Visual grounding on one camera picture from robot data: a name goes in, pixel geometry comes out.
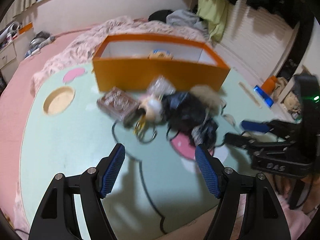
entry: metal bolt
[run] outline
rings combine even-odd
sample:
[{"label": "metal bolt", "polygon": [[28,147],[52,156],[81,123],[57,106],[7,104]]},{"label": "metal bolt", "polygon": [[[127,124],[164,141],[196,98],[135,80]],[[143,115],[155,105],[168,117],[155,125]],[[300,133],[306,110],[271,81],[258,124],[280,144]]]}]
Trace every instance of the metal bolt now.
[{"label": "metal bolt", "polygon": [[59,180],[59,179],[62,179],[62,174],[61,173],[58,173],[56,176],[54,176],[55,179]]},{"label": "metal bolt", "polygon": [[97,171],[97,169],[94,167],[88,169],[89,174],[94,174],[96,171]]},{"label": "metal bolt", "polygon": [[224,171],[225,171],[225,173],[228,173],[228,174],[233,173],[233,169],[232,169],[232,168],[230,168],[230,167],[226,167],[226,168],[224,168]]},{"label": "metal bolt", "polygon": [[258,173],[258,178],[259,179],[265,179],[266,176],[263,173]]}]

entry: white drawer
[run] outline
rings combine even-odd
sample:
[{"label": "white drawer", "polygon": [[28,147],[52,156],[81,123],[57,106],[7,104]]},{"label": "white drawer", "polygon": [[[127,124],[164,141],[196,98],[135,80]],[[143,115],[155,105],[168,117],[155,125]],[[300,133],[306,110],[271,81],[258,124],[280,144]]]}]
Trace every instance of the white drawer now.
[{"label": "white drawer", "polygon": [[16,51],[14,49],[13,42],[7,45],[0,52],[0,68],[8,64],[11,60],[17,57]]}]

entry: plastic bag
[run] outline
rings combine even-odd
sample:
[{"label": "plastic bag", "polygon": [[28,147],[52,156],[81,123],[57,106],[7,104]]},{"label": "plastic bag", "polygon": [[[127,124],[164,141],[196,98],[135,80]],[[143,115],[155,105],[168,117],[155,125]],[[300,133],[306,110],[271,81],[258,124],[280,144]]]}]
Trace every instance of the plastic bag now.
[{"label": "plastic bag", "polygon": [[163,115],[171,129],[190,135],[194,127],[201,125],[206,111],[201,101],[189,92],[176,92],[162,98]]},{"label": "plastic bag", "polygon": [[216,131],[218,125],[210,115],[207,115],[204,122],[193,128],[191,135],[195,145],[204,144],[208,150],[213,150],[217,140]]},{"label": "plastic bag", "polygon": [[148,86],[147,93],[156,97],[170,95],[176,91],[175,87],[163,76],[153,80]]}]

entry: pink mat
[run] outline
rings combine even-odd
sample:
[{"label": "pink mat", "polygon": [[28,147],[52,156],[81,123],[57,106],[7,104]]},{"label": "pink mat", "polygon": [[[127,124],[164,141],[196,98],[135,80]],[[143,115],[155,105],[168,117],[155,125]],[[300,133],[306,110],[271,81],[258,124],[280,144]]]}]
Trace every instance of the pink mat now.
[{"label": "pink mat", "polygon": [[0,98],[0,208],[11,220],[16,185],[19,182],[20,148],[24,127],[33,103],[30,80],[42,70],[51,57],[62,52],[85,30],[59,35],[56,41],[39,54],[23,60]]}]

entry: black plastic bag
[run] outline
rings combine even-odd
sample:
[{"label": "black plastic bag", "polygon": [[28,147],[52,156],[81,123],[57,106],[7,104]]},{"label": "black plastic bag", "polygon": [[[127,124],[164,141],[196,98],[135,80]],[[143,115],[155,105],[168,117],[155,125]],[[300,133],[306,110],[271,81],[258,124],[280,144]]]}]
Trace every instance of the black plastic bag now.
[{"label": "black plastic bag", "polygon": [[211,116],[207,116],[204,123],[195,127],[192,132],[192,140],[195,145],[204,144],[208,150],[213,150],[217,140],[218,125]]},{"label": "black plastic bag", "polygon": [[169,128],[191,135],[194,127],[201,125],[206,117],[202,102],[189,92],[164,95],[162,107]]}]

